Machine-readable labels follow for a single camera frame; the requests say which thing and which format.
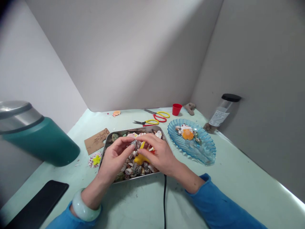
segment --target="light green table surface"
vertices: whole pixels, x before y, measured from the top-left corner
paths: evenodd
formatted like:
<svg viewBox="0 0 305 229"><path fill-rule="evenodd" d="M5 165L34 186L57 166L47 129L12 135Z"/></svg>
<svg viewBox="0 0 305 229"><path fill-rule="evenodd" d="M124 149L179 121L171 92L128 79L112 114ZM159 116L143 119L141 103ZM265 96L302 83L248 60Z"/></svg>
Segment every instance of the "light green table surface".
<svg viewBox="0 0 305 229"><path fill-rule="evenodd" d="M170 111L170 108L152 110ZM78 158L65 167L42 163L1 209L5 224L9 223L49 180L68 183L68 190L41 227L45 228L67 207L74 193L86 187L96 175L97 168L88 166L89 156L84 140L104 128L108 128L110 132L114 129L118 131L136 128L140 126L133 124L134 120L144 121L153 118L143 110L124 110L117 117L111 114L112 112L107 114L85 111L68 133L81 149ZM212 135L217 148L216 162L213 166L206 167L179 151L168 135L169 122L176 118L186 118L202 126L206 122L197 110L194 116L190 116L185 110L182 110L181 114L180 117L171 115L166 123L160 123L179 161L198 175L208 173L221 191L268 228L305 228L304 205L297 203L295 197L280 183L252 162L221 133ZM164 176L161 173L112 185L103 199L104 209L96 228L163 228L163 188ZM168 229L208 228L184 189L172 178L167 179L166 221Z"/></svg>

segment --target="gray wall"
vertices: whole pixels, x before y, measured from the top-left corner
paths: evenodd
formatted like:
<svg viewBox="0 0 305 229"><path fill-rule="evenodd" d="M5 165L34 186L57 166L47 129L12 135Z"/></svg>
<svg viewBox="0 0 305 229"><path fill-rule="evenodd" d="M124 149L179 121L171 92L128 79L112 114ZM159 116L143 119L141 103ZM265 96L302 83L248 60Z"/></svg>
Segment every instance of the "gray wall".
<svg viewBox="0 0 305 229"><path fill-rule="evenodd" d="M92 111L188 103L222 4L26 2Z"/></svg>
<svg viewBox="0 0 305 229"><path fill-rule="evenodd" d="M225 0L192 101L209 117L243 97L220 130L305 201L303 1Z"/></svg>
<svg viewBox="0 0 305 229"><path fill-rule="evenodd" d="M0 33L0 101L29 101L68 132L87 106L24 1L15 2ZM0 150L1 207L41 161L1 138Z"/></svg>

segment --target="label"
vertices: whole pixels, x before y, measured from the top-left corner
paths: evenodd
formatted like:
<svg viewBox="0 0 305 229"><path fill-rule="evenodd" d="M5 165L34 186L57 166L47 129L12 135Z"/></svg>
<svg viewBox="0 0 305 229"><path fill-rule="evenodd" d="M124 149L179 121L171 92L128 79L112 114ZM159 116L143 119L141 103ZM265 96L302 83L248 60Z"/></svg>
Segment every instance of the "label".
<svg viewBox="0 0 305 229"><path fill-rule="evenodd" d="M211 120L209 121L209 124L218 127L223 123L223 121L226 119L226 117L228 117L229 114L230 113L221 112L217 110L213 115L213 117L211 118Z"/></svg>

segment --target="decorative starfish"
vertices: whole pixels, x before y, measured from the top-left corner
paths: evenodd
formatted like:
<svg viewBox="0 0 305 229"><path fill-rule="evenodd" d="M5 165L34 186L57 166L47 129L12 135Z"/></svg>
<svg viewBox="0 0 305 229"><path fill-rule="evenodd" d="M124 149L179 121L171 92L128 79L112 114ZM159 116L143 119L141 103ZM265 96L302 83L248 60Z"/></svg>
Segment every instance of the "decorative starfish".
<svg viewBox="0 0 305 229"><path fill-rule="evenodd" d="M100 163L101 157L97 155L95 158L92 159L92 161L93 161L93 165L97 165Z"/></svg>

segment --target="yellow-handled scissors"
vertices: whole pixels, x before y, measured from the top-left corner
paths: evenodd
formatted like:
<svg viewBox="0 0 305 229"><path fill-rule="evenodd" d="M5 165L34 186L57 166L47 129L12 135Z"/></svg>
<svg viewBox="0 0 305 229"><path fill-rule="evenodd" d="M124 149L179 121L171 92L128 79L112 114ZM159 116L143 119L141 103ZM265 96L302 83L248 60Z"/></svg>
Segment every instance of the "yellow-handled scissors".
<svg viewBox="0 0 305 229"><path fill-rule="evenodd" d="M164 117L165 120L164 120L164 121L160 121L160 120L159 120L160 122L166 122L166 119L170 117L169 113L167 113L167 112L165 112L165 111L153 112L153 111L150 111L150 110L147 110L147 109L144 109L144 110L147 111L147 112L149 112L149 113L151 113L151 114L153 114L153 116L154 116L155 119L156 119L155 116L157 116L157 115L160 115L160 116Z"/></svg>
<svg viewBox="0 0 305 229"><path fill-rule="evenodd" d="M150 119L144 122L139 122L139 121L134 121L135 124L141 124L143 126L154 126L154 125L159 125L159 121L155 120L155 119Z"/></svg>

